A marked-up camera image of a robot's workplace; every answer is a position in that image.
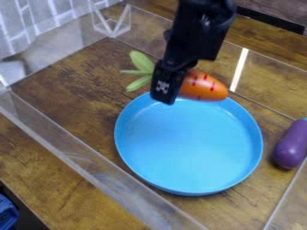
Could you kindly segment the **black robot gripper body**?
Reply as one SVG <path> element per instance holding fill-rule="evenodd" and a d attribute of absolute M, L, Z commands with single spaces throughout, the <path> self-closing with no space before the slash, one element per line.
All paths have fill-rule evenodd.
<path fill-rule="evenodd" d="M 231 0 L 179 0 L 172 27 L 166 33 L 163 65 L 184 68 L 199 59 L 214 61 L 235 16 Z"/>

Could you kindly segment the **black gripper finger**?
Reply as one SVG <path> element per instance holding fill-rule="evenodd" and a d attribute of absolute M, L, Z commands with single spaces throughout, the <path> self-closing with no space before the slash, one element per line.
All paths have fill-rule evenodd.
<path fill-rule="evenodd" d="M 183 85 L 183 79 L 198 61 L 190 62 L 180 69 L 174 70 L 158 62 L 151 79 L 150 96 L 154 100 L 174 105 Z"/>

